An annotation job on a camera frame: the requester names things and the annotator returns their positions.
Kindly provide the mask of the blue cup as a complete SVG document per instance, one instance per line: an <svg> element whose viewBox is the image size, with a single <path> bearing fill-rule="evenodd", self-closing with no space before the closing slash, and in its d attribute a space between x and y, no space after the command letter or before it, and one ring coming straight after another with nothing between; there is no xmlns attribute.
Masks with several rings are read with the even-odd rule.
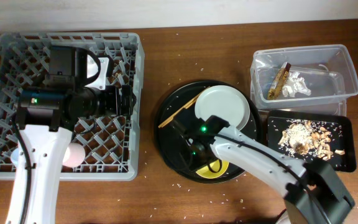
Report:
<svg viewBox="0 0 358 224"><path fill-rule="evenodd" d="M19 148L17 147L16 149L14 149L11 152L11 155L10 155L10 160L11 160L12 164L14 165L14 167L18 166L18 159L19 159Z"/></svg>

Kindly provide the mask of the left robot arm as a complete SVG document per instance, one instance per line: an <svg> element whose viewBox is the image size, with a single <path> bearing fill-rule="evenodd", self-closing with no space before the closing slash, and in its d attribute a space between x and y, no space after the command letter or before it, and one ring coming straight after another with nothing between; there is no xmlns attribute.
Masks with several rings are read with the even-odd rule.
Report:
<svg viewBox="0 0 358 224"><path fill-rule="evenodd" d="M133 87L92 85L106 74L91 51L51 46L45 85L24 89L12 115L18 161L6 223L55 222L63 157L79 119L133 114Z"/></svg>

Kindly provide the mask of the yellow bowl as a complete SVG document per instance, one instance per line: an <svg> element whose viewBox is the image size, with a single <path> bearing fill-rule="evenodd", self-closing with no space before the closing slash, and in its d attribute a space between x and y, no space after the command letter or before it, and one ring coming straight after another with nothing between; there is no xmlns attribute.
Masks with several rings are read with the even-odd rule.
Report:
<svg viewBox="0 0 358 224"><path fill-rule="evenodd" d="M205 179L217 179L218 177L226 173L228 167L229 163L227 161L222 161L218 159L198 169L196 171L196 174Z"/></svg>

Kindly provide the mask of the food scraps pile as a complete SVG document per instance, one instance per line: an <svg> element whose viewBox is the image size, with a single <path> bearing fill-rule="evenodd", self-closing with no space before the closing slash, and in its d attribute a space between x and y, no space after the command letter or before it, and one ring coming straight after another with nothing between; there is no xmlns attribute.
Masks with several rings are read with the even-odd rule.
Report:
<svg viewBox="0 0 358 224"><path fill-rule="evenodd" d="M337 123L288 119L284 129L275 128L274 133L279 135L276 145L290 157L299 156L303 160L317 157L329 161L346 154L335 145L343 137L342 126Z"/></svg>

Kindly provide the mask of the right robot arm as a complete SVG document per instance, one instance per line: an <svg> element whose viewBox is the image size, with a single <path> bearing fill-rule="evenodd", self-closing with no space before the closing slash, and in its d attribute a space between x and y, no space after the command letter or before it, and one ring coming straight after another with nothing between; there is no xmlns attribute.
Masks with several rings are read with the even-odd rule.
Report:
<svg viewBox="0 0 358 224"><path fill-rule="evenodd" d="M169 125L190 140L190 161L198 167L214 160L244 169L278 192L285 211L278 223L342 223L355 201L330 164L285 156L247 137L228 121L210 116L189 125Z"/></svg>

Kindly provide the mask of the pink paper cup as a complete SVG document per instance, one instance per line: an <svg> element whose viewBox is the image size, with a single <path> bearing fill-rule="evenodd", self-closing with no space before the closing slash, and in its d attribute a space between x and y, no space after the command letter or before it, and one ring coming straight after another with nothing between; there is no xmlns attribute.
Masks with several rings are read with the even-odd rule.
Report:
<svg viewBox="0 0 358 224"><path fill-rule="evenodd" d="M81 144L69 143L62 165L65 167L78 167L85 159L85 149Z"/></svg>

